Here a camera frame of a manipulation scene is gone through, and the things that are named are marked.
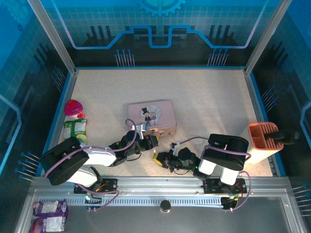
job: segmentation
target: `glass wall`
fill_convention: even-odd
[[[311,2],[293,0],[253,73],[269,121],[280,130],[295,130],[300,139],[284,146],[280,157],[305,220],[311,224]]]
[[[244,66],[278,0],[43,0],[78,67]]]
[[[0,16],[0,232],[6,233],[15,230],[37,166],[31,154],[42,154],[67,69],[27,1],[0,1]]]

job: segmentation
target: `speckled surface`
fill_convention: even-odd
[[[256,121],[241,70],[80,70],[72,98],[84,106],[86,133],[93,146],[120,141],[127,132],[128,105],[144,101],[173,102],[177,134],[161,137],[159,152],[167,151],[171,142],[193,136],[240,135],[249,122]],[[185,147],[200,156],[204,145],[206,141],[198,139]],[[103,175],[177,176],[157,165],[152,156],[153,151],[146,151],[139,160],[96,168]],[[272,176],[267,159],[245,169],[252,176]],[[220,172],[216,167],[214,175]]]

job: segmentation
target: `pink tin box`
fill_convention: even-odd
[[[177,123],[170,100],[137,103],[128,106],[128,118],[136,124],[145,123],[143,135],[168,136],[176,134]]]

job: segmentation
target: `purple snack bag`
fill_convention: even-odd
[[[68,213],[66,200],[35,202],[29,233],[64,232]]]

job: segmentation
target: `green snack package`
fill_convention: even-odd
[[[65,121],[63,139],[70,137],[76,137],[80,142],[87,144],[86,119]]]

